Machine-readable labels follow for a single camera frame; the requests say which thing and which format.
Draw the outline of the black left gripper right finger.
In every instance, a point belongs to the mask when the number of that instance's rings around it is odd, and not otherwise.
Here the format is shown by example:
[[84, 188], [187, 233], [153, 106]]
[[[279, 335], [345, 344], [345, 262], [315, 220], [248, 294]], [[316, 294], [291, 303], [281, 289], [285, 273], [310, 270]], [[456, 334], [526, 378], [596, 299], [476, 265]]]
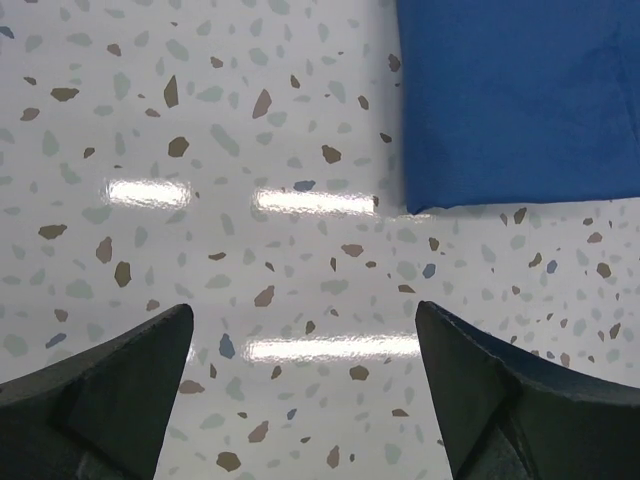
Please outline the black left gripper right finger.
[[453, 478], [638, 478], [638, 389], [544, 360], [434, 302], [415, 322]]

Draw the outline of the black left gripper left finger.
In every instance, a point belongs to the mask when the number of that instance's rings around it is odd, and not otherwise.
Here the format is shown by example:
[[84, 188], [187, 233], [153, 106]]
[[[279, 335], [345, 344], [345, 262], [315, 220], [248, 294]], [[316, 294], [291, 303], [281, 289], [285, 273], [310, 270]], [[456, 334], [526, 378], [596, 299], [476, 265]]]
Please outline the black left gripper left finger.
[[153, 478], [193, 331], [179, 304], [3, 383], [2, 478]]

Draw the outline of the blue surgical cloth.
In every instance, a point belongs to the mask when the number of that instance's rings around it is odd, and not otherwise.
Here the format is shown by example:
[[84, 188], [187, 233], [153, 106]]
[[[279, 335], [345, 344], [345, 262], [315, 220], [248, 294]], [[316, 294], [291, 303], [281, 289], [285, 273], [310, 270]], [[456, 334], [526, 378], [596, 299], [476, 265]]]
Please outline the blue surgical cloth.
[[400, 1], [406, 207], [639, 194], [635, 1]]

